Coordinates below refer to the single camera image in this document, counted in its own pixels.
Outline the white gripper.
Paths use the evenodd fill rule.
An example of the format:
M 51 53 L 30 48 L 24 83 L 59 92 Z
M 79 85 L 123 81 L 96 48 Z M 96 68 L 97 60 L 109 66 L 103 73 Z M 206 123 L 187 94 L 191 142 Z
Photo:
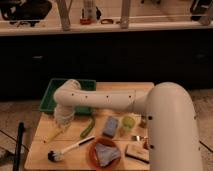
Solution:
M 54 109 L 54 119 L 60 126 L 70 124 L 74 120 L 75 111 L 72 107 L 57 105 Z

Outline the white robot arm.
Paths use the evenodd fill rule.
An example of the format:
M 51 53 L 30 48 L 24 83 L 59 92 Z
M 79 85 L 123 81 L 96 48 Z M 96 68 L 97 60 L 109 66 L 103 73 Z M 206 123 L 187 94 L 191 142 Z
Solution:
M 69 80 L 56 89 L 57 121 L 76 106 L 142 114 L 147 119 L 150 171 L 203 171 L 193 102 L 180 85 L 164 82 L 143 89 L 85 91 Z

